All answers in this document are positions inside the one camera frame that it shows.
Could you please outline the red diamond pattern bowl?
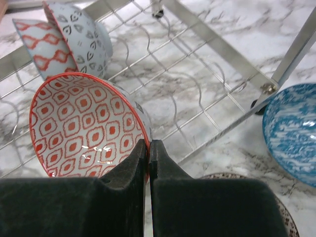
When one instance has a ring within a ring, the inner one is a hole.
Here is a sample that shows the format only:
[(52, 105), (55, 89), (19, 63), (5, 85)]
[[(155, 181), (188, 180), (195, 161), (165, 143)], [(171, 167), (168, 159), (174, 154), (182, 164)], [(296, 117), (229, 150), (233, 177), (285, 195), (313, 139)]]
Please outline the red diamond pattern bowl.
[(113, 55), (106, 28), (72, 4), (43, 1), (42, 5), (49, 23), (58, 27), (66, 41), (78, 71), (105, 79)]

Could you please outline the stainless steel dish rack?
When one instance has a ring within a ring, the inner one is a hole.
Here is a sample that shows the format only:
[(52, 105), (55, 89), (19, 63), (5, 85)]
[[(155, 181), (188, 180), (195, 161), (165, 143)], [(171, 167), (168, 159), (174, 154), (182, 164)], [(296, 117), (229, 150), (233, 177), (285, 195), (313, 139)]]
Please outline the stainless steel dish rack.
[[(315, 8), (313, 0), (184, 0), (201, 20), (271, 79)], [(262, 117), (246, 118), (261, 95), (210, 42), (176, 15), (151, 15), (147, 0), (127, 0), (101, 18), (114, 54), (107, 78), (148, 114), (153, 137), (193, 177), (231, 172), (290, 179), (270, 156)]]

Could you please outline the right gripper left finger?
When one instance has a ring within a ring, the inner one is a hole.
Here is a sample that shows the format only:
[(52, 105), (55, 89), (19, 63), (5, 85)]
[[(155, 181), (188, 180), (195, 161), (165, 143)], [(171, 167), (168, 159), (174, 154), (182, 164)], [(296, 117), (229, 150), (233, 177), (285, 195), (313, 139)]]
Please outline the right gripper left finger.
[(3, 237), (141, 237), (146, 145), (100, 178), (0, 181)]

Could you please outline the pink dotted pattern bowl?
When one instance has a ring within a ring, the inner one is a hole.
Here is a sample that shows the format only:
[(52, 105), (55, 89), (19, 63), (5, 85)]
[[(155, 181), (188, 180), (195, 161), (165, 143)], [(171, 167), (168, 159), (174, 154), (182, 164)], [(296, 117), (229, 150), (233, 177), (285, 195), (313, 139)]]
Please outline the pink dotted pattern bowl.
[(29, 127), (35, 153), (50, 177), (101, 177), (125, 160), (139, 140), (150, 147), (150, 120), (112, 82), (68, 72), (35, 92)]

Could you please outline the blue triangle pattern bowl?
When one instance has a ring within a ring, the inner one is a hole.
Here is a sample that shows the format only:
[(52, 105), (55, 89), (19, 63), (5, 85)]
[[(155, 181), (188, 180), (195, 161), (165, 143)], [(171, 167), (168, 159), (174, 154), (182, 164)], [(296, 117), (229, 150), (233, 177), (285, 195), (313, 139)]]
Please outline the blue triangle pattern bowl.
[(53, 25), (33, 19), (13, 19), (12, 22), (44, 80), (78, 70), (63, 36)]

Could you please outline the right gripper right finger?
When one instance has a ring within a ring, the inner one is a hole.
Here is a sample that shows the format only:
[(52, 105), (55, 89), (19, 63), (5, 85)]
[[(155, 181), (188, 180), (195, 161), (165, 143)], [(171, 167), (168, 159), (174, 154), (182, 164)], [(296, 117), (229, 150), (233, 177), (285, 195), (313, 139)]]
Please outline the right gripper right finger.
[(150, 146), (153, 234), (156, 237), (285, 237), (276, 197), (250, 178), (195, 179)]

